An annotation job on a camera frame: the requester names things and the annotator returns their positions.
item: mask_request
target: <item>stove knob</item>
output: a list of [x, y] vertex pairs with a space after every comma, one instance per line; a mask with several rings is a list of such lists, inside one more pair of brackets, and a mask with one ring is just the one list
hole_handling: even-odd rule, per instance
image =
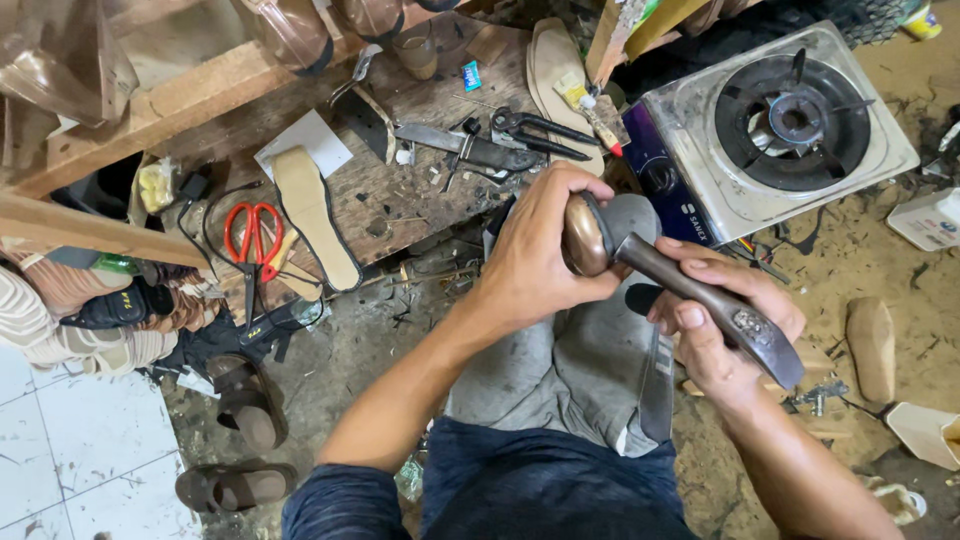
[[640, 171], [637, 179], [646, 195], [666, 195], [677, 186], [680, 175], [667, 160], [656, 160]]

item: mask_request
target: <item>scissors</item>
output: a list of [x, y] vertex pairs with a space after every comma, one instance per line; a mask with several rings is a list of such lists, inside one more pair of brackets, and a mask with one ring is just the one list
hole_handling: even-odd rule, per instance
[[[231, 239], [230, 229], [233, 226], [233, 219], [242, 210], [247, 211], [247, 227], [244, 230], [243, 244], [240, 247], [240, 253], [237, 253]], [[276, 227], [276, 240], [270, 248], [270, 253], [263, 255], [263, 244], [260, 241], [260, 212], [266, 210], [274, 217]], [[253, 299], [256, 296], [256, 271], [261, 266], [263, 272], [260, 274], [262, 282], [268, 282], [276, 277], [278, 269], [270, 262], [278, 251], [280, 251], [279, 241], [283, 237], [283, 220], [276, 209], [267, 203], [257, 203], [255, 206], [250, 203], [238, 203], [227, 214], [227, 220], [224, 221], [224, 247], [236, 263], [237, 267], [243, 272], [246, 297], [244, 298], [244, 307], [247, 310], [247, 330], [250, 329], [253, 321]], [[250, 244], [253, 242], [255, 253], [254, 262], [247, 262], [247, 255], [250, 253]]]

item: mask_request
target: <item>lasting pliers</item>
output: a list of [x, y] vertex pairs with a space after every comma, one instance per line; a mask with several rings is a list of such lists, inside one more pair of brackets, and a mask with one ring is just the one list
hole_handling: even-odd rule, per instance
[[509, 107], [501, 107], [493, 112], [492, 128], [499, 132], [506, 133], [515, 140], [526, 143], [527, 148], [530, 150], [550, 152], [552, 154], [573, 158], [577, 161], [590, 159], [588, 155], [568, 146], [563, 146], [559, 142], [553, 142], [543, 137], [527, 134], [523, 131], [523, 126], [534, 126], [545, 132], [554, 133], [585, 144], [600, 144], [600, 141], [594, 136], [572, 130], [567, 128], [567, 126], [551, 122], [546, 118], [529, 112], [513, 112]]

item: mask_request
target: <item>white tile floor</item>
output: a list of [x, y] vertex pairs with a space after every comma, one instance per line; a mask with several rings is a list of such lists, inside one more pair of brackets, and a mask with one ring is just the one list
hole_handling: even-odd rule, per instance
[[0, 540], [200, 538], [174, 492], [182, 470], [146, 379], [40, 374], [0, 347]]

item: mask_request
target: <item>portable gas stove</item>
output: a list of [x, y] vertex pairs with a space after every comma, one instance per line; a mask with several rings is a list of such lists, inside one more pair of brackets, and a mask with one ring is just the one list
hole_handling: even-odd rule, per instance
[[707, 246], [920, 163], [829, 21], [651, 90], [623, 120], [663, 233]]

